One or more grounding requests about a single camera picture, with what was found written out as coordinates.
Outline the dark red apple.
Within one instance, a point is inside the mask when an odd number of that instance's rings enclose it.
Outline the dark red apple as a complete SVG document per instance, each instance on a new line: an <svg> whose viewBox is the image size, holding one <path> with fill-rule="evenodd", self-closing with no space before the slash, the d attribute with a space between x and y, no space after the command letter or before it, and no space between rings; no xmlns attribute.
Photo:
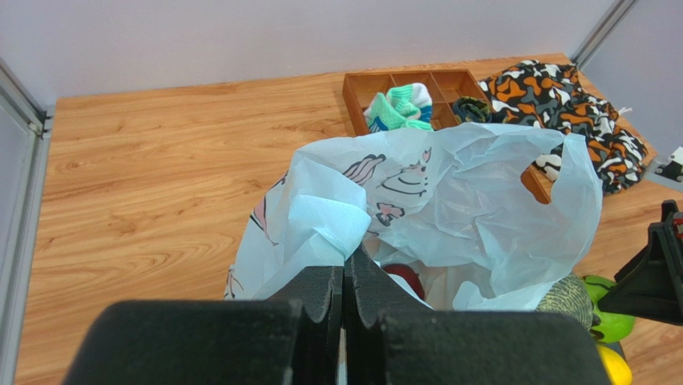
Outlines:
<svg viewBox="0 0 683 385"><path fill-rule="evenodd" d="M403 264L389 264L384 265L382 269L389 275L400 278L400 280L398 280L400 285L405 282L405 284L410 288L411 292L415 294L418 299L422 301L425 299L425 291L419 279L419 275L410 266Z"/></svg>

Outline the yellow mango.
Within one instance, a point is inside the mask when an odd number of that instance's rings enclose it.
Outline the yellow mango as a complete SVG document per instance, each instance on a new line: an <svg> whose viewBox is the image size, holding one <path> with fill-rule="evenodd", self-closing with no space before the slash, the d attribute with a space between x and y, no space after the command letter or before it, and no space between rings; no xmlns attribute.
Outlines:
<svg viewBox="0 0 683 385"><path fill-rule="evenodd" d="M596 349L600 355L604 368L612 385L631 385L633 375L626 361L613 349L605 345L597 344Z"/></svg>

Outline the orange camouflage cloth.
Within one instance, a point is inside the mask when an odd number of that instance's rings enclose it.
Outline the orange camouflage cloth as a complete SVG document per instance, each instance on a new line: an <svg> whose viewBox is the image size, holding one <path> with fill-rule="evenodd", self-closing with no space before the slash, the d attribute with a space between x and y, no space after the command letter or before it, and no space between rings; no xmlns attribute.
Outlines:
<svg viewBox="0 0 683 385"><path fill-rule="evenodd" d="M575 65L524 60L479 86L510 124L583 136L604 194L642 180L646 146L618 123L620 113L606 99L583 87Z"/></svg>

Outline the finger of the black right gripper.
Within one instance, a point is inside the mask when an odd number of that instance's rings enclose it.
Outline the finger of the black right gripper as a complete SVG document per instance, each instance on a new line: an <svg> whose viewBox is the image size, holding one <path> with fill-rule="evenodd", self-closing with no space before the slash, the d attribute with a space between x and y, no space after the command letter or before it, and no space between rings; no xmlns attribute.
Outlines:
<svg viewBox="0 0 683 385"><path fill-rule="evenodd" d="M614 276L597 303L604 312L682 324L682 211L661 204L661 220L648 227L647 245Z"/></svg>

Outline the light blue cartoon plastic bag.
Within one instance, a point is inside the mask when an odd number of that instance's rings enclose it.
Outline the light blue cartoon plastic bag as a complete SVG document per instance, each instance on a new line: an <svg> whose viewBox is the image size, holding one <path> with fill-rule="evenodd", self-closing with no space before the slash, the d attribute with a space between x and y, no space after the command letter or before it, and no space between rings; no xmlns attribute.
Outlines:
<svg viewBox="0 0 683 385"><path fill-rule="evenodd" d="M432 308L534 310L590 250L602 200L576 134L467 123L321 140L252 211L224 298L267 298L364 246L415 268Z"/></svg>

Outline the wooden compartment tray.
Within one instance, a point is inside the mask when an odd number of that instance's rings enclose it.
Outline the wooden compartment tray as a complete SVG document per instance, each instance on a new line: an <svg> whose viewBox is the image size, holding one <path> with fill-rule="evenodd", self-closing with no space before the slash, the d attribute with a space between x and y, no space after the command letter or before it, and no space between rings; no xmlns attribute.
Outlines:
<svg viewBox="0 0 683 385"><path fill-rule="evenodd" d="M485 95L469 70L390 71L379 73L347 73L344 77L342 96L353 126L352 136L370 133L363 112L378 93L393 87L422 83L432 98L433 112L430 123L433 129L456 126L456 115L451 106L458 99L468 96L484 101Z"/></svg>

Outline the netted green melon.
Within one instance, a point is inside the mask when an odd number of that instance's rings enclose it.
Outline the netted green melon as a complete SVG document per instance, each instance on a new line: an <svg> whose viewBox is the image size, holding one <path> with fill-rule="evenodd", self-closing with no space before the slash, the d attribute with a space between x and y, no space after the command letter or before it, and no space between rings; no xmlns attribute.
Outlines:
<svg viewBox="0 0 683 385"><path fill-rule="evenodd" d="M537 312L564 314L585 330L593 323L593 304L584 281L574 273L556 282L535 308Z"/></svg>

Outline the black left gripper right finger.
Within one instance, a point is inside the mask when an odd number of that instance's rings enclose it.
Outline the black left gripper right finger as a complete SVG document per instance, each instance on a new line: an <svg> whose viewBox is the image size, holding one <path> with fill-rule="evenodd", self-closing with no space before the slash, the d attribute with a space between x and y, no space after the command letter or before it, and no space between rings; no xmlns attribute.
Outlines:
<svg viewBox="0 0 683 385"><path fill-rule="evenodd" d="M350 384L607 384L595 343L563 314L437 311L364 249L344 265Z"/></svg>

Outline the dark green rolled sock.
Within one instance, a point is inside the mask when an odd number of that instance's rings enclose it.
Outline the dark green rolled sock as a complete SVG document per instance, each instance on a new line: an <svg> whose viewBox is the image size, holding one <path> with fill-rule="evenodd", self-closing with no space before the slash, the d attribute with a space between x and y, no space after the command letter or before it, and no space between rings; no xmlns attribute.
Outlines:
<svg viewBox="0 0 683 385"><path fill-rule="evenodd" d="M492 123L493 113L485 100L462 96L451 105L451 110L460 123Z"/></svg>

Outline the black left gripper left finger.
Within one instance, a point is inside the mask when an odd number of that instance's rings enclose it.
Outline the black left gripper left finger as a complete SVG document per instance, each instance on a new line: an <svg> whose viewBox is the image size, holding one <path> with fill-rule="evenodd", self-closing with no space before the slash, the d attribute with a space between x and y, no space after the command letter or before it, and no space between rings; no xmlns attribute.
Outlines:
<svg viewBox="0 0 683 385"><path fill-rule="evenodd" d="M264 300L135 300L88 330L67 384L333 384L343 270L307 267Z"/></svg>

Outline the green white sock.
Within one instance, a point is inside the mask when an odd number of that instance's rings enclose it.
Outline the green white sock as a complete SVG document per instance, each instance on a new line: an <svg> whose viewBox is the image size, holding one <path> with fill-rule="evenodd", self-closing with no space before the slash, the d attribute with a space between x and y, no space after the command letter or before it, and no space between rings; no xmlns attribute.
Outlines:
<svg viewBox="0 0 683 385"><path fill-rule="evenodd" d="M377 93L363 112L370 133L415 128L432 132L433 101L423 83L410 83Z"/></svg>

